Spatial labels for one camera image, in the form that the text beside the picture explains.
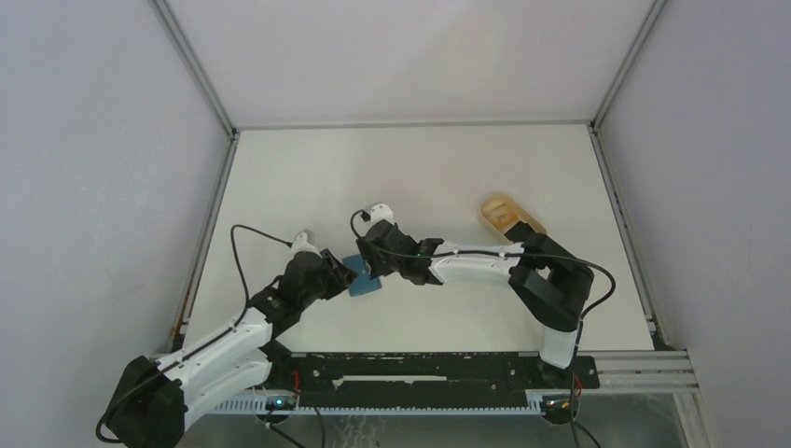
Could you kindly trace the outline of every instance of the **white table surface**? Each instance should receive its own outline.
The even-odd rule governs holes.
[[[319,249],[356,253],[349,216],[378,201],[416,240],[497,245],[481,202],[511,195],[561,245],[602,264],[616,294],[586,319],[583,350],[652,350],[612,208],[583,125],[245,131],[231,167],[186,343],[242,310],[229,229],[246,224],[290,240],[311,229]],[[360,224],[361,231],[367,226]],[[237,231],[255,293],[283,272],[288,249]],[[588,304],[608,288],[597,275]],[[279,341],[295,352],[534,351],[541,326],[510,288],[416,287],[397,274],[360,297],[317,301]]]

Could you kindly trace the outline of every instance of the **cable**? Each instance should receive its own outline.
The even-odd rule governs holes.
[[[307,448],[307,447],[306,447],[305,445],[303,445],[302,443],[299,443],[298,441],[294,440],[294,438],[293,438],[293,437],[291,437],[291,436],[289,436],[288,434],[284,433],[284,432],[283,432],[283,431],[282,431],[280,428],[278,428],[278,427],[275,427],[275,426],[272,426],[272,425],[269,425],[269,429],[271,429],[272,431],[274,431],[274,433],[275,433],[275,434],[277,434],[277,435],[279,435],[280,437],[282,437],[282,438],[286,439],[287,441],[290,441],[291,443],[293,443],[293,444],[294,444],[294,446],[297,446],[297,447],[299,447],[299,448]]]
[[[231,246],[231,249],[233,250],[233,260],[236,263],[236,269],[239,271],[239,277],[242,280],[242,288],[244,289],[244,308],[242,309],[242,312],[239,314],[239,317],[237,317],[236,320],[234,321],[233,327],[225,329],[223,332],[221,332],[220,334],[218,334],[217,336],[212,338],[207,343],[204,343],[200,347],[198,347],[195,350],[192,350],[188,354],[184,355],[184,357],[182,358],[182,362],[189,360],[190,358],[194,357],[195,355],[198,355],[201,351],[205,350],[206,347],[209,347],[213,343],[216,343],[217,341],[219,341],[220,339],[222,339],[223,337],[228,335],[230,332],[234,331],[236,329],[236,327],[239,326],[239,323],[242,322],[242,319],[244,319],[244,316],[247,314],[247,309],[250,307],[250,291],[249,291],[249,289],[247,287],[247,281],[244,278],[244,272],[242,270],[242,264],[239,262],[239,252],[236,249],[236,238],[235,238],[235,234],[234,234],[234,231],[236,229],[245,229],[247,231],[251,231],[253,233],[257,233],[257,234],[259,234],[261,236],[265,236],[265,237],[271,239],[272,241],[276,241],[278,243],[282,243],[284,245],[287,245],[288,247],[291,247],[291,243],[288,243],[285,240],[282,240],[280,238],[276,238],[276,237],[271,236],[271,235],[269,235],[269,234],[267,234],[267,233],[265,233],[263,231],[259,231],[258,229],[253,229],[252,227],[248,227],[248,226],[245,226],[243,224],[234,224],[233,226],[230,227],[230,246]],[[273,286],[276,282],[278,282],[280,280],[280,278],[281,277],[279,275],[277,277],[275,277],[274,280],[272,280],[271,283],[269,283],[269,285],[267,287]],[[178,365],[179,365],[178,362],[174,362],[171,365],[165,367],[164,369],[161,369],[161,370],[155,372],[153,375],[149,376],[148,378],[146,378],[142,382],[138,383],[135,387],[131,388],[129,391],[127,391],[126,393],[121,395],[121,397],[119,399],[117,399],[117,400],[113,401],[112,403],[110,403],[110,405],[107,406],[106,411],[104,411],[102,416],[99,418],[99,422],[96,423],[96,428],[94,429],[94,435],[96,436],[96,439],[99,439],[99,441],[102,441],[104,443],[121,443],[121,440],[119,440],[119,439],[110,439],[110,438],[106,437],[104,434],[102,434],[102,426],[107,422],[107,418],[118,407],[118,405],[121,402],[123,402],[125,399],[128,399],[132,394],[134,394],[138,390],[141,390],[142,388],[146,387],[147,385],[151,384],[154,380],[160,378],[162,375],[164,375],[168,371],[174,369]]]
[[[357,239],[362,238],[362,235],[360,235],[360,232],[358,232],[357,229],[354,227],[354,219],[357,217],[357,215],[364,215],[365,213],[366,211],[361,208],[356,212],[352,213],[352,217],[349,218],[349,227],[352,228],[352,233],[354,234],[354,237],[356,237]]]
[[[593,434],[591,434],[586,427],[583,427],[581,423],[574,422],[573,425],[582,429],[582,432],[588,434],[588,437],[590,437],[590,439],[593,441],[593,444],[596,445],[596,448],[602,448],[602,445],[599,443],[599,441],[597,441],[596,438],[593,437]]]
[[[326,427],[324,425],[324,418],[322,417],[321,413],[319,413],[319,408],[313,407],[313,410],[316,412],[316,416],[319,419],[319,427],[321,428],[321,431],[322,431],[322,448],[325,448],[325,446],[326,446]],[[271,429],[272,431],[275,432],[275,434],[277,434],[280,437],[286,439],[287,441],[290,441],[291,443],[293,443],[298,448],[307,448],[307,447],[305,447],[305,445],[303,445],[302,443],[299,443],[293,437],[291,437],[288,434],[286,434],[282,429],[273,426],[269,422],[269,419],[270,419],[270,416],[272,415],[272,413],[274,413],[274,409],[270,410],[269,413],[267,413],[267,415],[263,419],[261,419],[260,417],[258,419],[261,420],[262,422],[264,422],[267,425],[268,429]]]
[[[316,412],[316,417],[319,419],[319,427],[322,429],[322,448],[326,446],[326,427],[324,426],[324,417],[319,412],[319,408],[313,406],[313,411]]]
[[[571,435],[572,435],[572,437],[574,437],[574,445],[576,446],[576,448],[580,448],[579,435],[576,433],[575,415],[574,415],[574,398],[575,398],[574,397],[574,388],[576,386],[576,382],[575,382],[575,378],[574,377],[575,377],[576,373],[574,373],[573,369],[572,369],[571,373],[572,373],[572,375],[571,375],[571,393],[569,393],[569,403],[571,404],[571,406],[569,406],[569,409],[570,409],[569,412],[571,413],[571,422],[569,422],[569,425],[571,425]]]

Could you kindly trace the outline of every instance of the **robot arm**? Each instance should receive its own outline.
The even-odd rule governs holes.
[[[104,424],[130,448],[175,446],[217,404],[262,384],[272,367],[262,350],[314,301],[337,296],[355,278],[309,236],[297,235],[283,275],[253,296],[240,318],[170,355],[129,363],[97,436]]]
[[[366,212],[371,227],[357,247],[371,277],[398,272],[415,285],[510,287],[544,326],[541,359],[559,369],[569,366],[593,272],[554,240],[531,232],[514,245],[457,245],[439,238],[416,242],[398,228],[387,205],[378,203]],[[545,269],[546,277],[540,273]]]

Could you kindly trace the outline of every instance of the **blue block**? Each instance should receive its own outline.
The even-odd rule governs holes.
[[[370,278],[368,266],[363,261],[361,255],[346,257],[342,262],[343,266],[357,273],[357,278],[354,279],[352,285],[349,287],[350,296],[362,296],[363,294],[368,294],[377,289],[382,289],[382,281],[380,281],[379,278]]]

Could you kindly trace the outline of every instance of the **tan object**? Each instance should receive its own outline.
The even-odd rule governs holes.
[[[531,217],[517,203],[505,193],[494,194],[480,206],[481,224],[489,230],[498,241],[503,244],[511,244],[506,238],[506,233],[514,227],[517,222],[524,222],[538,233],[547,233],[534,217]]]

